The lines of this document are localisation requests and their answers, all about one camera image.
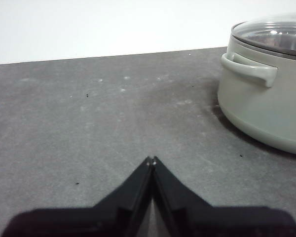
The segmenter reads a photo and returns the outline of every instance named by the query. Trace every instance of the pot lid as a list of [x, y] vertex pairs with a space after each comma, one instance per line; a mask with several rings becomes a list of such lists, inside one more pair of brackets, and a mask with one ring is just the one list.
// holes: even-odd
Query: pot lid
[[232, 35], [256, 47], [296, 56], [296, 12], [238, 24]]

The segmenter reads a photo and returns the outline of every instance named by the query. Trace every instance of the black plastic piece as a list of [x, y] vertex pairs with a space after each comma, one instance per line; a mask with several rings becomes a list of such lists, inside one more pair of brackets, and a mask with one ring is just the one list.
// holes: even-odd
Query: black plastic piece
[[14, 217], [2, 237], [134, 237], [151, 199], [173, 237], [296, 237], [285, 211], [212, 207], [157, 158], [146, 158], [92, 208], [38, 209]]
[[92, 208], [38, 209], [14, 217], [2, 237], [133, 237], [151, 201], [147, 158]]
[[268, 207], [212, 207], [154, 158], [153, 198], [173, 237], [296, 237], [291, 215]]

